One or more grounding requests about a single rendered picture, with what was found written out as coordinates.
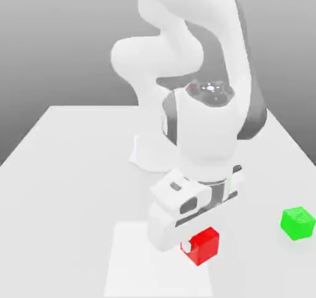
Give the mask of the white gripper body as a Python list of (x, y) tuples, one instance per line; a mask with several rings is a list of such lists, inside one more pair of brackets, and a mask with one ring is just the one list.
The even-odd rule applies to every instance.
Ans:
[(212, 225), (213, 211), (237, 196), (238, 191), (233, 191), (223, 202), (218, 202), (210, 209), (198, 210), (181, 219), (176, 219), (157, 203), (152, 203), (149, 207), (148, 239), (159, 251), (168, 251), (208, 229)]

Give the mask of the small red cube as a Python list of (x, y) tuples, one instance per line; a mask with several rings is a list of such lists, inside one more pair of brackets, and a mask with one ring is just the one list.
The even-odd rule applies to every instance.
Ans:
[(217, 255), (219, 247), (219, 233), (212, 227), (201, 231), (188, 240), (191, 245), (191, 252), (186, 256), (196, 265), (200, 266), (213, 256)]

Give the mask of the small green cube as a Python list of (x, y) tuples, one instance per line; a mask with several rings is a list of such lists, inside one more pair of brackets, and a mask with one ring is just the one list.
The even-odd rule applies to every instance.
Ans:
[(281, 229), (293, 240), (312, 236), (316, 219), (303, 207), (285, 209), (280, 222)]

